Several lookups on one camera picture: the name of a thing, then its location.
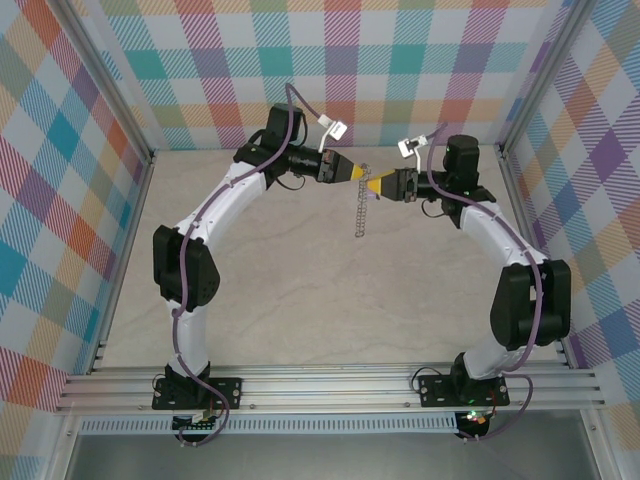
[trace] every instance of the cable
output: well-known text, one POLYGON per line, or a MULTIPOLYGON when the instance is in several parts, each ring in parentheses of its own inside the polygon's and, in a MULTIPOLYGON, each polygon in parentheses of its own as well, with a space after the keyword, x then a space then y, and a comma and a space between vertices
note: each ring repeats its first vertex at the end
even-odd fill
POLYGON ((471 438, 471 439, 475 439, 476 441, 480 441, 482 439, 482 441, 485 440, 491 440, 492 438, 497 437, 498 435, 500 435, 501 433, 505 432, 506 430, 510 429, 511 427, 513 427, 516 422, 518 420, 520 420, 520 418, 522 417, 522 415, 524 414, 524 411, 527 409, 527 407, 529 406, 529 403, 531 403, 531 397, 533 396, 533 380, 531 380, 531 377, 529 377, 529 375, 524 375, 521 373, 518 374, 512 374, 512 375, 505 375, 506 378, 524 378, 527 383, 529 384, 529 392, 527 393, 527 398, 525 399, 524 403, 522 404, 522 407, 520 407, 520 410, 518 410, 518 413, 516 413, 513 418, 511 418, 507 423, 505 423, 504 425, 502 425, 500 428, 498 428, 497 430, 494 430, 491 433, 486 434, 484 437, 473 437, 471 435, 469 435, 466 432, 460 431, 460 435, 462 435, 465 438, 471 438))
MULTIPOLYGON (((531 355, 531 351, 535 346, 536 338, 538 336, 538 329, 540 328, 540 318, 542 316, 542 296, 543 296, 542 277, 540 276, 540 270, 538 269, 538 266, 536 264, 535 259, 533 258, 533 255, 531 255, 527 246, 522 242, 522 240, 520 240, 520 237, 518 236, 518 234, 516 234, 513 231, 511 226, 509 226, 509 224, 506 221, 504 221, 502 218, 496 215, 495 212, 491 211, 484 205, 471 200, 470 198, 462 197, 460 195, 447 192, 446 190, 442 189, 433 179, 433 170, 431 166, 433 164, 433 153, 435 151, 434 147, 438 140, 438 135, 442 130, 444 130, 446 126, 447 126, 447 123, 445 122, 435 132, 427 136, 427 139, 433 138, 433 141, 431 142, 431 146, 429 147, 429 154, 427 157, 427 178, 429 179, 429 183, 431 184, 433 189, 443 197, 447 197, 457 202, 461 202, 465 205, 475 207, 481 212, 483 212, 484 214, 488 215, 492 220, 495 220, 502 227, 502 229, 513 239, 513 241, 518 245, 518 247, 520 248, 520 251, 529 262, 529 265, 531 265, 531 271, 533 272, 534 285, 536 289, 536 303, 535 303, 534 313, 533 313, 533 324, 531 326, 531 334, 529 335, 527 346, 522 356, 520 357, 520 359, 513 365, 502 368, 502 370, 505 372, 515 372, 520 367, 522 367, 522 365, 525 364, 525 362, 529 358, 529 355, 531 355)), ((415 154, 416 156, 419 156, 419 153, 417 150, 415 150, 415 154)))
POLYGON ((300 185, 298 188, 291 188, 290 186, 285 185, 284 183, 282 183, 282 181, 278 177, 276 177, 276 183, 278 185, 280 185, 282 188, 284 188, 286 190, 289 190, 290 192, 297 192, 298 190, 301 190, 302 187, 304 187, 305 183, 307 183, 307 179, 306 178, 304 178, 302 176, 299 177, 299 178, 302 178, 302 185, 300 185))
POLYGON ((309 125, 307 125, 307 116, 302 114, 302 125, 304 125, 304 137, 302 137, 302 141, 296 145, 296 147, 301 147, 305 143, 307 143, 307 135, 309 134, 309 125))
POLYGON ((302 103, 305 107, 307 107, 307 110, 309 110, 311 115, 313 115, 316 118, 320 118, 320 114, 311 105, 309 105, 309 102, 307 102, 302 95, 300 95, 300 92, 296 90, 296 87, 294 87, 290 83, 287 83, 287 85, 289 86, 289 89, 296 94, 296 97, 298 97, 298 100, 300 100, 300 103, 302 103))
POLYGON ((260 130, 258 130, 256 133, 254 133, 253 135, 251 135, 249 137, 249 143, 256 143, 258 141, 258 139, 260 137, 262 137, 262 134, 264 133, 264 128, 261 128, 260 130))
POLYGON ((417 390, 414 386, 413 386, 413 382, 416 381, 416 377, 418 376, 418 374, 422 371, 422 370, 431 370, 432 372, 436 372, 438 375, 442 376, 442 373, 440 373, 438 370, 436 370, 435 368, 432 367, 420 367, 418 370, 416 370, 416 373, 413 374, 413 377, 411 377, 411 381, 409 382, 409 386, 411 387, 411 390, 413 390, 416 393, 420 393, 420 390, 417 390))
POLYGON ((252 168, 248 172, 237 176, 236 178, 232 179, 229 183, 223 184, 219 189, 217 189, 215 192, 213 192, 211 194, 211 196, 203 203, 202 207, 200 208, 200 210, 198 210, 198 212, 194 216, 193 220, 189 224, 189 228, 185 232, 184 238, 182 240, 182 244, 180 246, 179 268, 180 268, 180 283, 181 283, 181 286, 182 286, 182 301, 180 303, 180 306, 178 308, 173 309, 173 311, 171 312, 171 316, 173 317, 173 327, 172 327, 173 350, 175 352, 176 360, 178 361, 178 364, 182 367, 182 369, 189 376, 189 378, 191 378, 194 382, 196 382, 201 387, 209 390, 216 397, 218 397, 220 399, 220 401, 222 402, 222 404, 224 406, 224 409, 226 410, 226 413, 225 413, 225 416, 224 416, 224 420, 222 421, 222 424, 217 428, 217 430, 211 432, 209 435, 207 435, 207 437, 205 437, 200 442, 186 442, 184 440, 184 438, 182 437, 182 430, 180 430, 178 432, 178 438, 180 439, 180 442, 182 443, 182 445, 189 445, 189 446, 192 446, 192 447, 199 447, 201 445, 206 445, 207 443, 212 441, 214 438, 216 438, 218 435, 220 435, 220 432, 222 432, 222 430, 224 430, 224 428, 227 426, 227 422, 229 421, 229 412, 230 412, 229 401, 226 399, 226 397, 219 390, 217 390, 216 388, 212 387, 211 385, 209 385, 205 381, 203 381, 200 378, 198 378, 198 376, 195 375, 191 371, 191 369, 187 366, 187 364, 185 363, 185 361, 182 358, 182 353, 180 352, 180 347, 179 347, 179 344, 178 344, 178 322, 180 321, 180 316, 187 309, 187 301, 188 301, 188 295, 189 295, 189 292, 188 292, 188 288, 189 287, 188 287, 188 284, 187 284, 187 268, 186 268, 187 243, 188 243, 189 239, 191 238, 191 235, 193 234, 193 231, 196 228, 196 224, 200 221, 200 219, 202 218, 202 215, 204 214, 204 212, 207 211, 207 209, 211 206, 211 204, 218 197, 220 197, 220 195, 222 195, 222 193, 224 193, 227 189, 232 188, 236 183, 241 182, 245 178, 248 178, 251 175, 253 175, 254 173, 259 173, 262 170, 264 170, 265 168, 267 168, 269 165, 271 165, 273 162, 275 162, 278 159, 278 157, 280 155, 282 155, 282 152, 284 152, 285 148, 287 148, 287 145, 289 144, 289 140, 291 139, 291 134, 293 132, 293 101, 291 99, 291 92, 294 92, 296 94, 298 99, 307 107, 307 109, 313 115, 315 115, 316 117, 320 116, 318 114, 318 112, 316 112, 313 108, 311 108, 309 106, 309 104, 306 102, 306 100, 304 100, 304 98, 302 98, 300 93, 298 93, 298 91, 295 89, 295 87, 293 85, 291 85, 290 83, 286 83, 285 84, 285 93, 287 95, 287 106, 289 108, 289 119, 288 119, 288 123, 287 123, 287 133, 286 133, 285 138, 284 138, 284 140, 282 142, 282 145, 280 145, 280 148, 268 160, 265 160, 263 163, 261 163, 260 165, 258 165, 255 168, 252 168))
POLYGON ((425 199, 422 201, 422 204, 420 205, 420 210, 422 210, 422 213, 425 214, 425 216, 429 217, 429 218, 440 218, 440 217, 444 217, 444 213, 441 213, 440 215, 429 215, 427 213, 427 211, 424 209, 424 204, 425 202, 428 202, 429 200, 425 199))

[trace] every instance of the gray surface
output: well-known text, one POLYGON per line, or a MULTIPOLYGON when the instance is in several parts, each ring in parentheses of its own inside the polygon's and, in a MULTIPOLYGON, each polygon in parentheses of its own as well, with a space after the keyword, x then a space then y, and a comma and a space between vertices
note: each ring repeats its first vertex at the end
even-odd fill
POLYGON ((227 435, 199 449, 180 448, 173 437, 86 436, 78 440, 68 478, 598 478, 586 445, 577 412, 531 412, 484 445, 466 446, 451 434, 227 435))

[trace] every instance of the aluminum rail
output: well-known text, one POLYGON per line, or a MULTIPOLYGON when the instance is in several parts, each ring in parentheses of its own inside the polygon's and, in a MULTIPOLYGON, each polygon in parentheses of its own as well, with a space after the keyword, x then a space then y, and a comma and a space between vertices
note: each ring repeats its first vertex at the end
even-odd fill
MULTIPOLYGON (((460 407, 422 408, 409 379, 421 366, 326 365, 213 368, 211 376, 243 379, 242 400, 234 415, 311 413, 455 412, 460 407)), ((431 364, 447 372, 450 364, 431 364)), ((104 368, 91 375, 71 376, 58 412, 72 415, 170 414, 151 409, 151 382, 162 368, 104 368)), ((557 362, 531 362, 519 373, 534 384, 530 410, 580 410, 604 406, 591 370, 571 370, 557 362)), ((507 380, 511 405, 520 408, 527 396, 525 380, 507 380)))

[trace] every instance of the metal bar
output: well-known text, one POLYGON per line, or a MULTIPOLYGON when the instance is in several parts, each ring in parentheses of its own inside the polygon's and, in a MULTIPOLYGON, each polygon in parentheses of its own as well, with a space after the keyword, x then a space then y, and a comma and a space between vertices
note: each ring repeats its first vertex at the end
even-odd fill
POLYGON ((556 41, 553 42, 540 72, 533 82, 529 95, 524 99, 520 111, 513 121, 511 130, 507 134, 504 147, 507 152, 511 152, 517 145, 520 137, 524 134, 533 118, 540 102, 547 92, 547 88, 556 78, 560 67, 569 54, 573 42, 578 37, 583 25, 591 15, 598 0, 577 0, 573 2, 571 11, 567 15, 567 20, 562 26, 556 41))
POLYGON ((618 468, 611 442, 607 436, 607 428, 602 420, 602 412, 588 409, 582 410, 580 414, 600 476, 606 480, 626 478, 618 468))
POLYGON ((167 142, 166 137, 164 136, 164 132, 160 124, 158 123, 158 119, 153 113, 153 109, 147 100, 146 95, 142 91, 142 87, 138 82, 135 72, 133 68, 129 64, 129 60, 120 45, 118 37, 115 32, 111 28, 111 24, 109 23, 109 18, 107 14, 102 9, 102 5, 100 4, 100 0, 85 0, 84 5, 89 12, 89 16, 93 20, 100 37, 102 37, 102 41, 107 46, 109 50, 109 54, 113 59, 114 63, 117 65, 118 70, 124 79, 127 88, 131 92, 135 102, 138 104, 138 108, 140 108, 140 113, 144 117, 147 122, 147 129, 150 133, 150 137, 155 140, 154 147, 157 147, 161 150, 169 149, 169 143, 167 142))
MULTIPOLYGON (((167 415, 89 415, 82 417, 80 435, 172 435, 167 415)), ((456 433, 453 413, 324 414, 236 416, 229 419, 224 434, 372 434, 456 433)), ((207 434, 202 429, 197 433, 207 434)))
POLYGON ((509 195, 509 201, 513 208, 513 214, 516 217, 518 230, 520 230, 520 234, 527 242, 538 248, 535 235, 533 235, 533 231, 531 230, 531 226, 529 225, 529 221, 524 210, 524 199, 517 187, 516 179, 513 175, 513 171, 511 170, 511 165, 509 165, 508 159, 504 157, 503 152, 500 151, 500 147, 496 145, 494 148, 496 152, 496 159, 498 160, 498 165, 502 172, 502 179, 504 180, 504 185, 507 189, 507 194, 509 195))
POLYGON ((44 471, 44 478, 46 480, 66 478, 81 420, 81 417, 75 415, 69 415, 64 419, 58 440, 55 444, 55 450, 44 471))
POLYGON ((125 238, 124 245, 122 247, 122 253, 118 259, 118 265, 116 267, 116 273, 113 277, 111 291, 109 292, 109 298, 102 316, 100 323, 100 331, 96 337, 95 345, 92 347, 93 354, 87 357, 87 364, 84 371, 90 373, 94 367, 98 351, 107 344, 107 337, 111 330, 111 324, 113 323, 113 316, 116 313, 116 305, 118 304, 118 298, 120 297, 120 291, 122 290, 122 284, 124 283, 124 276, 127 271, 127 265, 129 264, 129 258, 131 257, 131 250, 133 249, 133 242, 136 238, 138 231, 138 224, 142 217, 142 210, 144 208, 144 202, 149 192, 149 185, 151 184, 151 177, 153 175, 154 164, 150 163, 144 166, 142 172, 142 182, 140 183, 140 192, 138 193, 138 200, 133 209, 131 216, 131 223, 129 224, 129 231, 127 232, 127 238, 125 238))
POLYGON ((153 149, 147 142, 138 122, 122 97, 115 80, 104 64, 100 52, 95 48, 91 37, 78 18, 75 9, 68 0, 48 0, 49 7, 58 22, 78 51, 82 63, 91 74, 96 86, 111 107, 120 126, 129 137, 138 154, 151 162, 153 149))
MULTIPOLYGON (((60 413, 170 414, 151 410, 153 376, 162 370, 128 369, 124 375, 72 376, 62 394, 60 413)), ((416 365, 317 367, 224 367, 216 376, 243 378, 242 405, 234 415, 301 413, 455 412, 459 407, 423 409, 409 387, 416 365)), ((604 404, 593 372, 528 366, 534 394, 532 410, 578 410, 604 404)), ((528 393, 526 382, 507 379, 512 399, 504 410, 517 410, 528 393)))
POLYGON ((500 140, 499 135, 507 121, 509 112, 518 98, 518 93, 520 93, 523 83, 529 75, 531 66, 534 64, 538 54, 540 53, 540 49, 546 39, 547 33, 551 30, 553 22, 558 16, 560 8, 562 8, 562 3, 563 0, 548 0, 546 2, 545 8, 542 10, 542 15, 535 26, 536 33, 529 39, 527 48, 520 59, 520 66, 511 77, 509 86, 505 89, 502 99, 502 107, 500 108, 498 115, 495 117, 495 120, 491 123, 489 133, 486 136, 486 143, 494 144, 500 140))

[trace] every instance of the white connector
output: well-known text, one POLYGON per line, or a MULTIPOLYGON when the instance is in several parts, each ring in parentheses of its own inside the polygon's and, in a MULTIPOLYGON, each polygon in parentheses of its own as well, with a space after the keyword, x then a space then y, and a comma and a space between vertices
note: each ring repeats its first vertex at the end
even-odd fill
POLYGON ((416 156, 416 169, 418 170, 418 173, 421 172, 421 159, 418 149, 426 145, 429 145, 429 140, 427 140, 426 135, 419 135, 411 140, 405 138, 398 142, 398 148, 400 149, 400 155, 402 155, 402 158, 409 158, 411 155, 416 156))
POLYGON ((340 120, 331 120, 324 113, 320 115, 320 118, 318 118, 318 123, 327 129, 320 140, 320 146, 318 147, 318 152, 320 153, 324 150, 324 144, 327 141, 327 137, 331 137, 334 140, 340 140, 348 128, 340 120))

